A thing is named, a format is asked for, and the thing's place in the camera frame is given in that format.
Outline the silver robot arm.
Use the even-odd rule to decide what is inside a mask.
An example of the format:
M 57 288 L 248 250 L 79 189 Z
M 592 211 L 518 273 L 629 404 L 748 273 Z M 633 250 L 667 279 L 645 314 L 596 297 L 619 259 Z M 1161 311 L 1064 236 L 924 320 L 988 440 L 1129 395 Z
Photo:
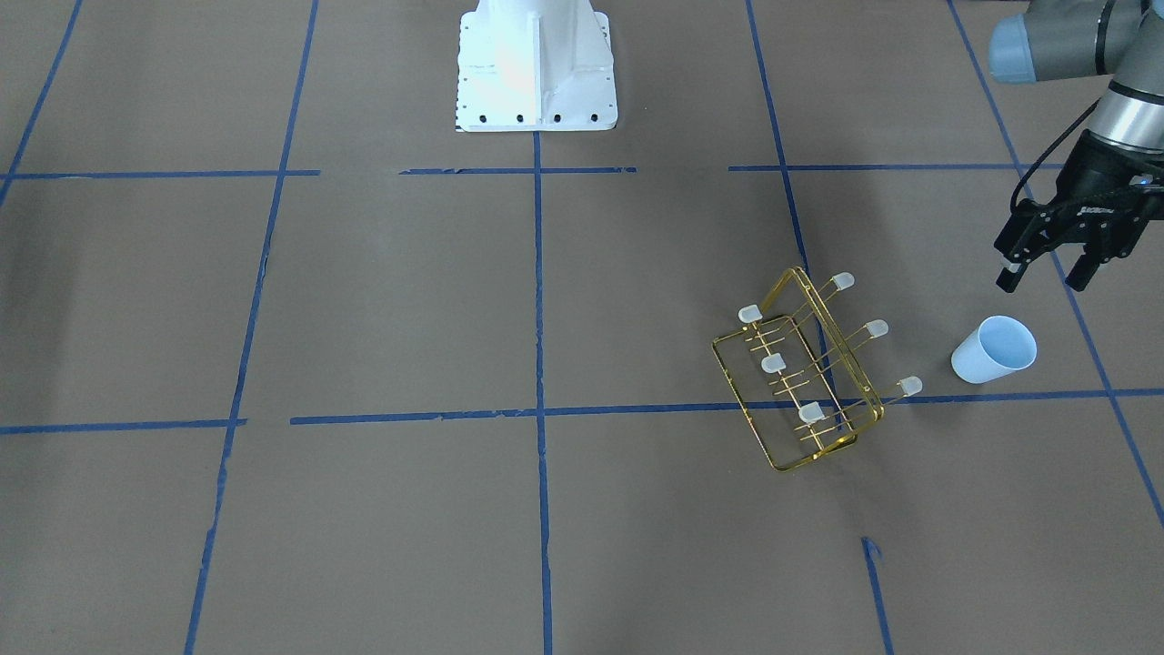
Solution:
M 1077 134 L 1048 202 L 1014 191 L 994 245 L 998 287 L 1013 293 L 1036 258 L 1080 245 L 1069 287 L 1083 291 L 1101 266 L 1129 257 L 1161 220 L 1163 20 L 1159 1 L 1032 1 L 998 22 L 989 43 L 994 80 L 1034 84 L 1106 77 L 1109 86 L 1069 124 Z

